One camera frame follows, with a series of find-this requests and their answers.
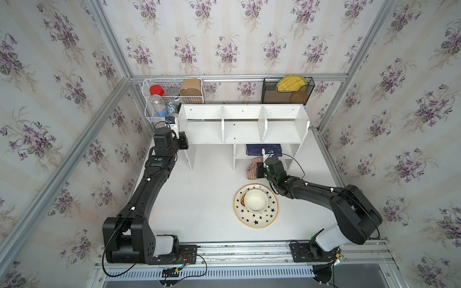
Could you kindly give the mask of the white wooden bookshelf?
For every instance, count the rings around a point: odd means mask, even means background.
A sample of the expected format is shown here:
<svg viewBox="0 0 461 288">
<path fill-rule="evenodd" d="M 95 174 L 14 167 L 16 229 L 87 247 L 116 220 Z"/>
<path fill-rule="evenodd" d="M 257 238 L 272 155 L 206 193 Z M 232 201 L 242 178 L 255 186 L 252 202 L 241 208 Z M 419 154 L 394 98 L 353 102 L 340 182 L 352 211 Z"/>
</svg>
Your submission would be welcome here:
<svg viewBox="0 0 461 288">
<path fill-rule="evenodd" d="M 232 168 L 248 159 L 248 144 L 279 144 L 288 166 L 308 134 L 310 120 L 301 104 L 184 104 L 177 119 L 187 136 L 184 155 L 193 169 L 199 145 L 226 145 Z"/>
</svg>

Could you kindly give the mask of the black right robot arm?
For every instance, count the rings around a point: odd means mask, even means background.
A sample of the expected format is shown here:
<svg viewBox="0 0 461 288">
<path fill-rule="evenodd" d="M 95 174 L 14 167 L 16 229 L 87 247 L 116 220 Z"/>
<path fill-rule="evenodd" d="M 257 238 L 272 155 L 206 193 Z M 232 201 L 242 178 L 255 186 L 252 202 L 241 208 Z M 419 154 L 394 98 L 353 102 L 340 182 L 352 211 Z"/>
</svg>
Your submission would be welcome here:
<svg viewBox="0 0 461 288">
<path fill-rule="evenodd" d="M 363 245 L 382 224 L 378 210 L 356 186 L 323 186 L 290 176 L 275 156 L 256 165 L 256 177 L 265 178 L 280 196 L 305 200 L 333 212 L 337 223 L 322 229 L 309 241 L 309 250 L 315 256 L 333 252 L 347 243 Z"/>
</svg>

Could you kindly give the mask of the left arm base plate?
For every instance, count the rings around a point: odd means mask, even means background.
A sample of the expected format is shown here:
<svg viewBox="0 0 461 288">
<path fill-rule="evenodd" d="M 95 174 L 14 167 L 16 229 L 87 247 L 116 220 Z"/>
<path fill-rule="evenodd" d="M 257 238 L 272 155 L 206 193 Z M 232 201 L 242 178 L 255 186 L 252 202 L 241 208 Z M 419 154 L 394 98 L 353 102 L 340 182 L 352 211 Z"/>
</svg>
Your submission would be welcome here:
<svg viewBox="0 0 461 288">
<path fill-rule="evenodd" d="M 172 253 L 152 258 L 151 265 L 192 265 L 196 263 L 197 250 L 197 245 L 180 244 Z"/>
</svg>

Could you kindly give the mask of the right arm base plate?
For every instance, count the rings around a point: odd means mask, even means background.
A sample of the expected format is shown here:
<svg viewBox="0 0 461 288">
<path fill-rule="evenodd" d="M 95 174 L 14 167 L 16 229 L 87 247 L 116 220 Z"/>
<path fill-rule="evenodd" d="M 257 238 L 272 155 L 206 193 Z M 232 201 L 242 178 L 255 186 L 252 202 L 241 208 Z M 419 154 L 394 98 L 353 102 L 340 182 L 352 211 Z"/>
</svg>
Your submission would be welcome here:
<svg viewBox="0 0 461 288">
<path fill-rule="evenodd" d="M 330 263 L 339 257 L 341 249 L 339 247 L 330 252 L 324 252 L 316 244 L 308 242 L 291 241 L 289 249 L 295 263 Z"/>
</svg>

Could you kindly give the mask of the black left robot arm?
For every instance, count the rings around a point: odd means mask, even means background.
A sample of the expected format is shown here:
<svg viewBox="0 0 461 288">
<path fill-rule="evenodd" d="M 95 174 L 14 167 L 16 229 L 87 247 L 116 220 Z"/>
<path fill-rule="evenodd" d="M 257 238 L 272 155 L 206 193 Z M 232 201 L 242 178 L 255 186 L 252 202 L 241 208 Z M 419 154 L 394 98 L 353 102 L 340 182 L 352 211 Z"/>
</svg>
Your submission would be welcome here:
<svg viewBox="0 0 461 288">
<path fill-rule="evenodd" d="M 130 200 L 117 216 L 108 217 L 103 223 L 103 259 L 110 264 L 155 265 L 164 258 L 180 258 L 178 237 L 156 236 L 149 218 L 175 166 L 178 151 L 188 149 L 188 139 L 184 132 L 162 127 L 155 129 L 153 140 L 144 174 Z"/>
</svg>

